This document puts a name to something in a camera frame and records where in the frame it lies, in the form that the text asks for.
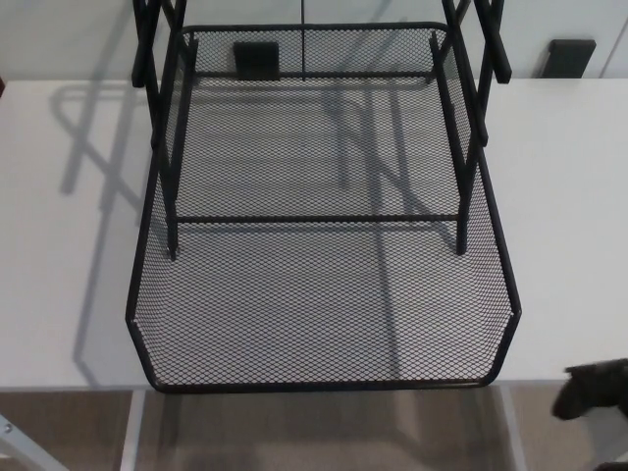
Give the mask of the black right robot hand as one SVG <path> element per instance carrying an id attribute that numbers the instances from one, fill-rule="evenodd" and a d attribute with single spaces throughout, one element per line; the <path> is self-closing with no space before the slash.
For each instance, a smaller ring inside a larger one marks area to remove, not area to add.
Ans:
<path id="1" fill-rule="evenodd" d="M 565 369 L 569 379 L 560 389 L 552 415 L 568 421 L 594 408 L 617 408 L 627 417 L 627 359 L 572 366 Z"/>

